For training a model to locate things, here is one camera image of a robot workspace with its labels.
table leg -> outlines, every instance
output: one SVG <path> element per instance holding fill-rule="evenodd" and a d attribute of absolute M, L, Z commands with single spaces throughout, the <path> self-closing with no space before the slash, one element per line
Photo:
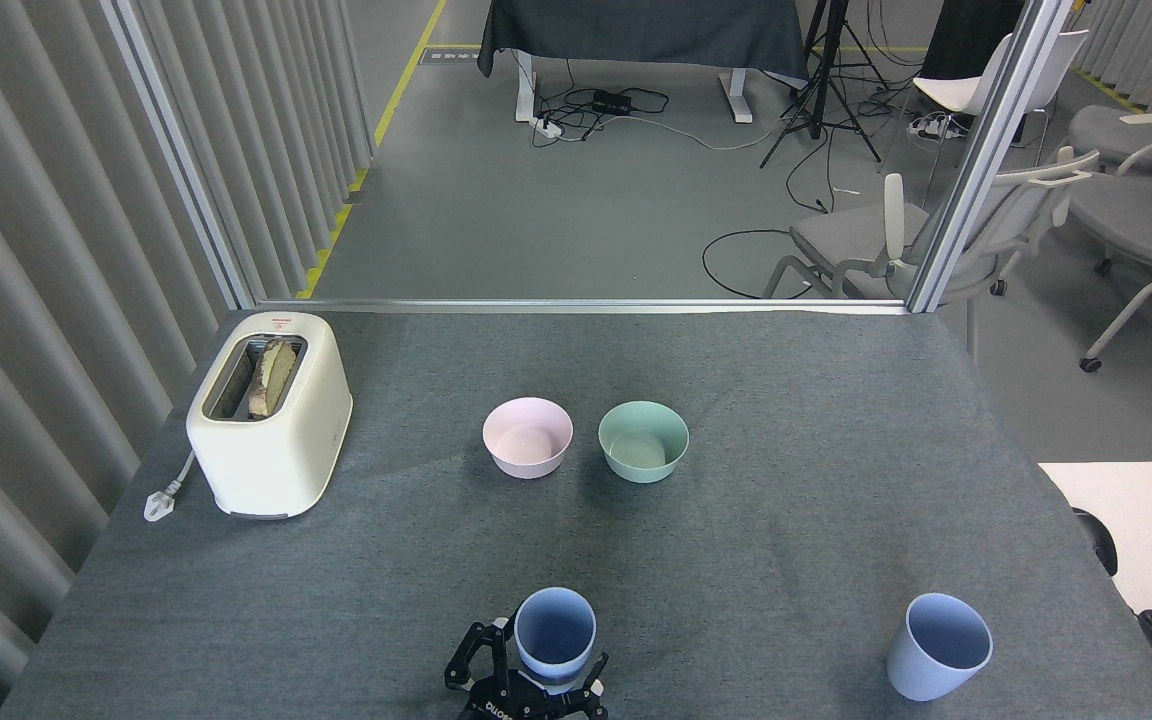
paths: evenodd
<path fill-rule="evenodd" d="M 513 51 L 518 60 L 518 100 L 513 108 L 513 119 L 521 123 L 531 122 L 536 106 L 536 73 L 531 69 L 531 54 L 522 50 Z"/>
<path fill-rule="evenodd" d="M 732 76 L 721 74 L 718 82 L 722 83 L 727 93 L 727 104 L 732 106 L 732 118 L 737 123 L 749 124 L 755 121 L 755 114 L 745 101 L 745 68 L 732 68 Z"/>

cup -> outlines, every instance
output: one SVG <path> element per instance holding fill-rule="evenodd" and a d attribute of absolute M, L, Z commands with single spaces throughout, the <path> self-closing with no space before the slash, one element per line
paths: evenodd
<path fill-rule="evenodd" d="M 594 650 L 596 630 L 593 607 L 567 588 L 539 589 L 513 616 L 522 664 L 548 694 L 563 694 L 579 683 L 579 672 Z"/>
<path fill-rule="evenodd" d="M 483 423 L 483 445 L 505 473 L 530 480 L 553 473 L 573 441 L 573 419 L 544 397 L 516 397 Z"/>
<path fill-rule="evenodd" d="M 598 424 L 607 464 L 630 483 L 668 477 L 687 452 L 687 423 L 659 402 L 636 400 L 612 407 Z"/>
<path fill-rule="evenodd" d="M 967 682 L 993 655 L 979 612 L 954 596 L 915 597 L 887 652 L 887 680 L 909 700 L 935 700 Z"/>

toast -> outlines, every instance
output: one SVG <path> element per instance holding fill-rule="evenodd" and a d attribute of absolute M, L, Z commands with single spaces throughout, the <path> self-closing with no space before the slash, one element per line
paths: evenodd
<path fill-rule="evenodd" d="M 251 392 L 247 393 L 247 410 L 253 420 L 264 420 L 278 410 L 278 401 L 287 389 L 294 365 L 296 350 L 290 344 L 276 339 L 265 344 L 252 377 Z"/>

toaster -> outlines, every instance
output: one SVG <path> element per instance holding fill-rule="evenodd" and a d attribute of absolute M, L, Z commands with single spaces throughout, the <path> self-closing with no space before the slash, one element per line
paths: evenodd
<path fill-rule="evenodd" d="M 268 416 L 251 415 L 262 355 L 275 340 L 294 350 L 291 374 Z M 234 328 L 212 361 L 185 432 L 215 506 L 242 518 L 290 518 L 328 487 L 351 410 L 329 325 L 317 314 L 258 313 Z"/>

gray carpet floor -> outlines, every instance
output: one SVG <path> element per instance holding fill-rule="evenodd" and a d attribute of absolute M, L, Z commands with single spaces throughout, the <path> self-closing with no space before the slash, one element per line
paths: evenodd
<path fill-rule="evenodd" d="M 477 41 L 483 15 L 469 5 L 454 12 L 449 5 L 434 41 Z M 415 13 L 408 15 L 404 26 L 415 29 L 389 40 L 392 54 L 403 58 L 422 28 Z M 864 33 L 863 17 L 852 22 Z M 929 32 L 931 24 L 924 24 Z M 918 40 L 912 26 L 893 28 L 893 36 L 900 40 L 892 45 Z M 855 132 L 836 131 L 824 145 L 793 132 L 768 167 L 758 169 L 788 103 L 786 88 L 770 78 L 750 78 L 755 123 L 736 126 L 714 68 L 573 61 L 568 76 L 562 61 L 536 65 L 544 96 L 561 94 L 573 81 L 577 88 L 652 88 L 666 92 L 669 104 L 644 118 L 710 145 L 771 136 L 717 151 L 658 126 L 620 120 L 585 142 L 536 147 L 545 139 L 511 122 L 516 74 L 507 63 L 498 63 L 492 78 L 473 65 L 419 65 L 351 199 L 356 206 L 316 300 L 730 300 L 735 295 L 705 273 L 702 252 L 726 233 L 782 232 L 812 215 L 787 187 L 808 205 L 819 199 L 841 210 L 881 200 L 881 176 Z M 888 78 L 908 76 L 887 61 L 879 69 Z M 378 78 L 384 82 L 384 73 Z M 872 83 L 846 82 L 852 104 L 873 90 Z M 372 113 L 379 113 L 376 94 Z M 1093 103 L 1112 100 L 1070 74 L 1047 147 L 1064 136 L 1074 111 Z M 829 118 L 841 118 L 836 101 L 828 108 Z M 1028 146 L 1010 152 L 1009 167 L 1033 162 L 1039 124 L 1029 123 L 1021 141 Z M 863 126 L 881 151 L 897 128 L 887 118 L 864 118 Z M 954 141 L 947 147 L 932 200 L 946 192 L 964 145 Z M 903 132 L 896 141 L 887 169 L 904 174 L 911 200 L 922 199 L 932 150 Z M 783 234 L 737 234 L 708 250 L 708 270 L 736 290 L 757 293 L 789 245 Z M 1100 373 L 1076 365 L 1149 281 L 1129 264 L 1111 278 L 1092 273 L 1100 252 L 1069 223 L 1052 234 L 1038 258 L 1020 266 L 1005 297 L 978 302 L 980 373 L 1007 425 L 1038 461 L 1152 460 L 1152 300 L 1101 354 Z M 791 283 L 781 288 L 796 291 Z M 946 306 L 941 316 L 965 333 L 964 306 Z M 787 338 L 787 363 L 793 353 Z"/>

